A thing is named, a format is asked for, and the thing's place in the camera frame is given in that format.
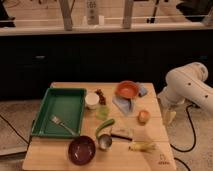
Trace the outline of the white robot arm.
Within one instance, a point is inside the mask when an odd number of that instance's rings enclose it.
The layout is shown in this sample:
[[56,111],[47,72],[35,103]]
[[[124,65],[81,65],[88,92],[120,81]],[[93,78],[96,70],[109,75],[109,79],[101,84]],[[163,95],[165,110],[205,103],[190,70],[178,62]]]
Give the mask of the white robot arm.
[[165,125],[173,121],[176,116],[174,108],[185,100],[213,114],[213,88],[205,84],[207,78],[208,69],[200,62],[174,68],[166,74],[166,86],[157,95]]

